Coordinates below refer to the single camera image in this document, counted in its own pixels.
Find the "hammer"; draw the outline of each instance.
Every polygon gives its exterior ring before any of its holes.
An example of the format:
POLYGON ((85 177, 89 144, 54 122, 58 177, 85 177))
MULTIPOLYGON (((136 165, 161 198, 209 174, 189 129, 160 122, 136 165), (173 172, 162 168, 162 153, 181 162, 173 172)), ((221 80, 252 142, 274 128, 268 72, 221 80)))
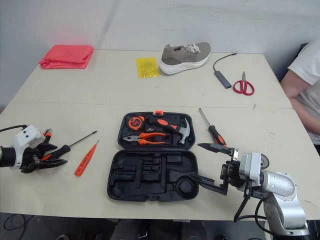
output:
POLYGON ((181 127, 178 125, 170 124, 164 119, 157 118, 155 116, 149 117, 149 124, 157 124, 161 126, 164 129, 168 129, 174 133, 179 133, 181 135, 181 139, 179 141, 179 144, 185 144, 186 143, 186 137, 189 137, 190 135, 190 125, 186 118, 184 118, 186 122, 186 127, 181 127))

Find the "hammer head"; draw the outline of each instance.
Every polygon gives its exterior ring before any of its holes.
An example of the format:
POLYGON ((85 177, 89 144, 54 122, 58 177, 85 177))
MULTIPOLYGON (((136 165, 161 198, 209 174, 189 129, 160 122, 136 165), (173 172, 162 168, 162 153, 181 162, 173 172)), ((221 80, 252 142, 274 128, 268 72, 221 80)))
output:
POLYGON ((186 122, 186 127, 180 127, 180 130, 179 130, 179 133, 182 135, 179 143, 183 144, 183 145, 185 145, 185 143, 186 143, 186 137, 189 137, 189 135, 190 135, 189 122, 186 118, 184 118, 184 120, 186 122))

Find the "white wall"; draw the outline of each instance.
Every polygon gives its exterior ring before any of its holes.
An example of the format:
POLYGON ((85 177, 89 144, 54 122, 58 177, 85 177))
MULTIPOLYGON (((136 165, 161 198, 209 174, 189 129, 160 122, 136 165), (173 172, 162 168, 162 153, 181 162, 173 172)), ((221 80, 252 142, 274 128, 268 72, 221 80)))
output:
POLYGON ((207 41, 213 52, 264 53, 282 77, 299 45, 318 37, 319 0, 0 0, 0 106, 55 44, 162 50, 207 41))

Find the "yellow packet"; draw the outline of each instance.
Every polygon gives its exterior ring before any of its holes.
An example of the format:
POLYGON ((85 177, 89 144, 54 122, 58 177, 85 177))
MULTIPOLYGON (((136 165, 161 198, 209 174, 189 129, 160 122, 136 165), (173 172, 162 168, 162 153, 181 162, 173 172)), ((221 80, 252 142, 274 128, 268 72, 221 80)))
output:
POLYGON ((140 79, 158 77, 158 66, 155 57, 137 58, 136 67, 140 79))

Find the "orange tape measure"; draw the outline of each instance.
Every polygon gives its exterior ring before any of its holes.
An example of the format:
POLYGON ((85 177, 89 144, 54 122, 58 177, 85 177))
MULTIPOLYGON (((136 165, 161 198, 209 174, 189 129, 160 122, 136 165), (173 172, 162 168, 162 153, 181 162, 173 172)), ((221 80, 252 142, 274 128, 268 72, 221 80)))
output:
POLYGON ((128 126, 132 130, 139 130, 145 123, 144 116, 133 116, 128 121, 128 126))

